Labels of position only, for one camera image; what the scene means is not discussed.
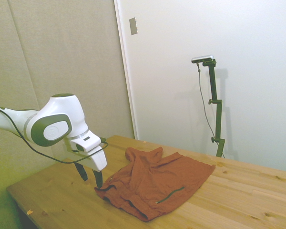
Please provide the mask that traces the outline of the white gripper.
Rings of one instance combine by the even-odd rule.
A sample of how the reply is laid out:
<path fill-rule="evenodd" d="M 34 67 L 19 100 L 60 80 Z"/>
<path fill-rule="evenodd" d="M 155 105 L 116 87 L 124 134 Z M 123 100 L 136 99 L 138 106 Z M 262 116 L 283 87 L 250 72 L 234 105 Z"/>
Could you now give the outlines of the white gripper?
<path fill-rule="evenodd" d="M 107 166 L 107 160 L 102 147 L 97 146 L 89 152 L 79 152 L 74 154 L 74 160 L 80 160 L 75 167 L 83 181 L 88 180 L 88 175 L 84 169 L 87 166 L 93 170 L 97 188 L 103 186 L 102 170 Z"/>

